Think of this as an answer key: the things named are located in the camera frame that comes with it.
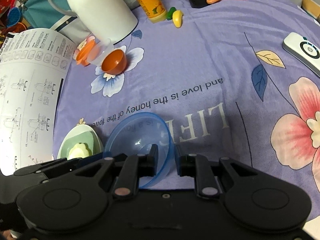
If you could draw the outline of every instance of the white paper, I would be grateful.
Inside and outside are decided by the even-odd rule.
[[[59,93],[75,44],[44,28],[7,38],[0,50],[0,168],[4,175],[51,161]]]

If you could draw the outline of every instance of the transparent plastic bowl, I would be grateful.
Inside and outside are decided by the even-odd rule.
[[[87,61],[93,65],[100,66],[114,48],[110,39],[106,43],[100,41],[88,54]]]
[[[153,113],[133,114],[110,134],[104,156],[113,157],[124,153],[127,156],[149,154],[152,144],[158,145],[158,165],[154,177],[142,177],[140,188],[148,188],[160,182],[174,164],[174,144],[169,129],[158,115]]]

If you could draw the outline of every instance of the black ring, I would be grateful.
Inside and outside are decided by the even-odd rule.
[[[312,56],[312,55],[310,55],[308,52],[306,52],[306,50],[303,48],[303,45],[304,45],[304,44],[309,44],[311,47],[313,47],[313,48],[316,50],[317,55],[316,55],[316,56]],[[309,57],[312,57],[312,58],[315,58],[315,59],[320,58],[320,53],[319,53],[319,51],[316,49],[315,46],[311,45],[309,42],[307,42],[307,41],[301,42],[301,43],[300,43],[300,48],[301,48],[301,49],[303,50],[303,52],[304,52],[305,54],[307,54]]]

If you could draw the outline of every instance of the blue and white flower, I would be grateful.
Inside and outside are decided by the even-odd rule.
[[[134,48],[127,53],[126,46],[122,46],[119,49],[122,49],[127,57],[128,66],[124,73],[133,70],[143,58],[143,48]],[[94,94],[103,89],[102,94],[104,97],[112,97],[122,89],[124,84],[124,73],[119,75],[109,75],[102,71],[101,66],[97,66],[96,75],[98,77],[96,77],[96,79],[91,83],[91,93]]]

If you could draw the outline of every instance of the kettle handle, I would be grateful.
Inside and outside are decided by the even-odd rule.
[[[62,13],[62,14],[65,14],[65,15],[69,15],[69,16],[72,16],[72,17],[77,17],[77,14],[71,10],[64,10],[60,7],[58,7],[54,2],[53,0],[48,0],[49,4],[55,9],[57,10],[58,12]]]

